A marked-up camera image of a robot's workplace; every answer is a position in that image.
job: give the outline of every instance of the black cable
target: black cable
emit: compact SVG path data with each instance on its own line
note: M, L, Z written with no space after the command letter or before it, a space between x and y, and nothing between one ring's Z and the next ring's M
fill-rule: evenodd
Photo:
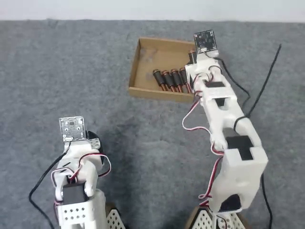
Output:
M245 100L245 101L243 102L243 104L242 104L242 109L243 109L244 106L245 106L245 104L246 104L246 102L251 98L250 93L249 93L246 89L244 89L244 88L243 88L243 87L242 87L242 86L232 77L232 75L230 74L230 72L229 72L227 66L225 65L223 59L221 59L221 58L219 58L219 57L214 57L214 59L219 60L219 61L222 63L225 72L227 73L228 77L232 80L232 82L233 82L237 87L239 87L242 91L244 91L244 92L248 95L248 97L246 98L246 100Z
M269 205L269 202L268 202L268 199L267 199L267 195L266 195L264 174L262 174L262 176L261 176L261 184L262 184L262 191L263 191L264 200L265 200L265 203L266 203L266 205L267 205L267 208L268 208L268 211L269 211L269 215L270 215L269 226L268 226L268 228L271 229L271 227L272 227L273 215L272 215L272 211L271 211L271 208L270 208L270 205Z
M40 208L38 205L32 200L32 195L36 191L36 189L39 187L39 185L42 183L43 179L46 177L46 175L50 172L50 170L67 154L68 150L70 149L71 142L69 142L69 146L62 155L60 155L48 168L47 170L42 174L40 179L38 180L37 184L34 186L34 188L29 193L29 202L46 218L46 220L49 223L49 226L51 229L54 229L54 226L50 220L50 218L47 216L47 214Z
M258 94L258 96L257 96L257 98L256 98L256 100L255 100L255 102L254 102L254 104L252 105L251 109L249 110L249 112L248 112L245 116L239 117L239 118L237 118L237 119L235 120L233 130L236 129L236 125L237 125L237 123L238 123L239 120L241 120L241 119L243 119L243 118L250 118L252 111L253 111L254 108L256 107L256 105L257 105L259 99L261 98L261 96L262 96L262 94L263 94L263 92L264 92L264 90L265 90L265 87L266 87L266 85L267 85L267 83L268 83L268 81L269 81L269 78L270 78L270 76L271 76L271 72L272 72L272 70L273 70L273 67L274 67L274 65L275 65L275 62L276 62L276 60L277 60L277 57L278 57L278 55L279 55L279 53L280 53L281 48L282 48L282 44L280 44L280 45L278 46L278 48L277 48L277 51L276 51L275 57L274 57L274 59L273 59L273 61L272 61L272 64L271 64L271 66L270 66L268 75L267 75L267 77L266 77L266 79L265 79L265 82L264 82L264 84L263 84L263 86L262 86L262 89L261 89L261 91L259 92L259 94Z
M275 57L274 57L274 59L273 59L273 62L272 62L272 64L271 64L271 66L270 66L268 75L267 75L267 77L266 77L266 79L265 79L265 82L264 82L264 84L263 84L263 86L262 86L262 89L261 89L261 91L259 92L259 94L258 94L258 96L257 96L257 98L256 98L256 101L254 102L254 104L253 104L253 106L251 107L250 111L249 111L248 114L246 115L247 117L250 117L250 115L251 115L252 111L254 110L256 104L258 103L259 99L261 98L261 95L262 95L263 91L265 90L265 87L266 87L266 85L267 85L267 83L268 83L268 80L269 80L269 78L270 78L271 72L272 72L272 70L273 70L273 67L274 67L274 65L275 65L275 62L276 62L276 60L277 60L277 57L278 57L278 54L280 53L281 48L282 48L282 44L280 44L280 45L278 46L278 49L277 49L277 51L276 51Z

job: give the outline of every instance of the open cardboard box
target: open cardboard box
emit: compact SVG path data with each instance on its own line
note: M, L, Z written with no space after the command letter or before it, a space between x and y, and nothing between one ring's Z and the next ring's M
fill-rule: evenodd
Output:
M189 50L193 49L193 42L140 38L129 80L130 95L149 99L192 102L192 94L162 91L152 73L156 68L161 71L170 71L173 68L184 67L189 62Z

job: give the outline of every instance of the white wall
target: white wall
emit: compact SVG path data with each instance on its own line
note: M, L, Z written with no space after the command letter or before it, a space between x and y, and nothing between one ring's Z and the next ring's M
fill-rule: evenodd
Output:
M27 19L305 22L305 1L0 0L0 20Z

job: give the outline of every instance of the robotic arm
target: robotic arm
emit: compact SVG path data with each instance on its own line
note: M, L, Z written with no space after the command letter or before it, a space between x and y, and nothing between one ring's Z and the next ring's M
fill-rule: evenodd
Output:
M60 118L60 127L67 153L51 173L59 225L62 229L108 229L112 218L106 217L106 198L96 186L98 177L110 172L111 163L102 153L98 136L85 130L82 116ZM105 158L109 168L98 175ZM113 228L124 229L118 212L113 214Z
M210 125L211 144L223 152L221 170L214 179L208 198L214 214L235 213L248 208L260 184L268 158L250 119L244 116L237 97L222 74L213 31L194 35L196 57L185 66L188 83L200 96ZM237 136L225 136L224 129L234 129Z

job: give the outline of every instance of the gray carpet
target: gray carpet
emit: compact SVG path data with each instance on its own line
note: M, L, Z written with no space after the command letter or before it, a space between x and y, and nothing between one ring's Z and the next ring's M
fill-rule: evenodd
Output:
M215 161L208 135L182 129L190 104L131 98L127 85L140 36L191 41L211 28L232 75L253 97L283 44L252 122L270 160L274 228L305 228L305 24L194 21L0 22L0 228L48 228L27 196L62 153L58 117L83 115L113 165L98 186L124 222L182 229ZM202 109L187 124L207 125ZM53 198L48 176L34 199L55 222ZM254 229L267 227L261 190L243 214Z

